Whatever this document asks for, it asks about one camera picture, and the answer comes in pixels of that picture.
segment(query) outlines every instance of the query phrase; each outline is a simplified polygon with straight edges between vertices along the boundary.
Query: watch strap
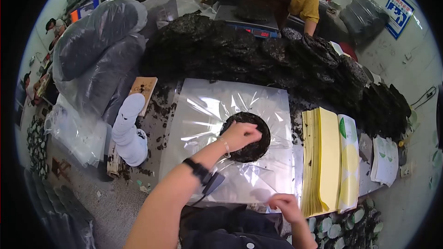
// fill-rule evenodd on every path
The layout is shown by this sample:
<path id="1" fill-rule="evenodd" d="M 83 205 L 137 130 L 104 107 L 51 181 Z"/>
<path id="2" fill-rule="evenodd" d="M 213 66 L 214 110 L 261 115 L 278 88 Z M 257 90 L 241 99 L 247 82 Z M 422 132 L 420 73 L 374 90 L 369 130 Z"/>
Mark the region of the watch strap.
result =
<path id="1" fill-rule="evenodd" d="M 183 163 L 189 165 L 192 168 L 192 174 L 194 174 L 202 183 L 202 185 L 207 185 L 211 179 L 211 173 L 200 163 L 195 163 L 192 159 L 187 158 Z"/>

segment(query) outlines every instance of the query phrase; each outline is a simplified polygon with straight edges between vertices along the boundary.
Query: stack of round labels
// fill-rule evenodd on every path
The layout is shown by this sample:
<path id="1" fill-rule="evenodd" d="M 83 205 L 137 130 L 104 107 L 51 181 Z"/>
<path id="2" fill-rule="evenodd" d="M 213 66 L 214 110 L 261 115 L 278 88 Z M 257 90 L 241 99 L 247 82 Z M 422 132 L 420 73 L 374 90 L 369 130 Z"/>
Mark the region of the stack of round labels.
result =
<path id="1" fill-rule="evenodd" d="M 117 153 L 130 166 L 139 166 L 147 157 L 146 133 L 134 125 L 144 104 L 142 94 L 129 95 L 120 107 L 112 129 Z"/>

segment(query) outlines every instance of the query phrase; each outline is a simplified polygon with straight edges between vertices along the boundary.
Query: bracelet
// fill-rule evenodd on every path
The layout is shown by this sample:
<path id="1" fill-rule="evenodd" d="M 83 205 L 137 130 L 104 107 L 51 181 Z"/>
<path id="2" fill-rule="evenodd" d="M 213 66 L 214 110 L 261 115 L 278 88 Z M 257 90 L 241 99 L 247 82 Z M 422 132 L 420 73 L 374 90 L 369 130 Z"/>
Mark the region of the bracelet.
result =
<path id="1" fill-rule="evenodd" d="M 226 147 L 226 154 L 224 154 L 224 155 L 228 155 L 228 157 L 230 158 L 230 157 L 231 157 L 231 154 L 229 153 L 229 146 L 228 146 L 228 143 L 224 140 L 223 137 L 219 137 L 219 138 L 217 138 L 217 139 L 218 139 L 219 141 L 223 142 L 224 146 Z"/>

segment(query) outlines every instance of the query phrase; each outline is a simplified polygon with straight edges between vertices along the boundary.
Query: red digital display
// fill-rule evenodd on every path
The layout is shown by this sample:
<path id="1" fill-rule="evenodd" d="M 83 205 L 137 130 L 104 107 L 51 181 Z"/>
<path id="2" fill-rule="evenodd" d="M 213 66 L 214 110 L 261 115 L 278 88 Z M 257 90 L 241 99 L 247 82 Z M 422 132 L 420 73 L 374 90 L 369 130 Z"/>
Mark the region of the red digital display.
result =
<path id="1" fill-rule="evenodd" d="M 269 37 L 269 33 L 268 32 L 263 32 L 261 30 L 254 30 L 254 35 L 255 36 Z"/>

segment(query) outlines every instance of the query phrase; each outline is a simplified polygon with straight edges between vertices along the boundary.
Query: wall socket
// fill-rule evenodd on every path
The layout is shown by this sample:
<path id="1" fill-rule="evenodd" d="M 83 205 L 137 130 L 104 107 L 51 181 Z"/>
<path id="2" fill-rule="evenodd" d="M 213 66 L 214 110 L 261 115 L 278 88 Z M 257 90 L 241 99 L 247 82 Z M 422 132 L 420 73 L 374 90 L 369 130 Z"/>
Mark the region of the wall socket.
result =
<path id="1" fill-rule="evenodd" d="M 400 177 L 405 178 L 413 174 L 413 163 L 406 163 L 400 166 Z"/>

